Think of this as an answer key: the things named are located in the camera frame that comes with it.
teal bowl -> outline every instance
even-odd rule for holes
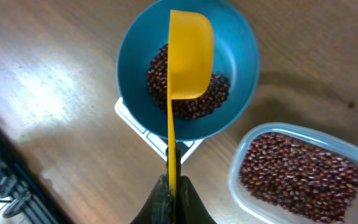
[[[167,115],[149,95],[146,73],[159,48],[168,42],[170,10],[198,12],[214,31],[213,72],[229,79],[227,101],[195,120],[175,119],[177,141],[210,137],[230,126],[245,110],[259,77],[257,41],[246,19],[221,0],[160,0],[144,10],[128,29],[117,60],[117,84],[125,105],[146,129],[167,138]]]

brown tabletop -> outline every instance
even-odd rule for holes
[[[77,223],[129,223],[165,162],[118,117],[117,53],[153,0],[0,0],[0,125]],[[254,126],[299,124],[358,146],[358,1],[230,1],[255,30],[258,89],[183,165],[218,223],[260,223],[227,172]]]

kitchen scale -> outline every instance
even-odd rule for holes
[[[158,137],[139,124],[125,106],[122,97],[118,99],[114,109],[118,116],[120,116],[158,155],[160,155],[162,159],[167,161],[165,151],[168,148],[168,141],[166,139]],[[203,141],[204,139],[177,142],[176,149],[180,150],[180,163],[183,164]]]

yellow scoop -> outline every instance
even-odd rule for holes
[[[167,69],[168,180],[174,198],[177,192],[177,162],[172,100],[197,98],[207,90],[213,52],[214,37],[209,20],[195,12],[171,10]]]

